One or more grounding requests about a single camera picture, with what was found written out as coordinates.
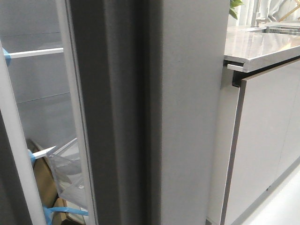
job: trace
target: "countertop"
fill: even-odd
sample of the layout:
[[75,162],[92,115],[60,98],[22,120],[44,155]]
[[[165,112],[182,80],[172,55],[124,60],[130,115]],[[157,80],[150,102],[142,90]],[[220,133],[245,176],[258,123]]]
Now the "countertop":
[[[300,26],[300,22],[267,25],[278,24]],[[228,68],[248,73],[300,56],[300,36],[261,33],[263,29],[265,26],[228,28],[224,56]]]

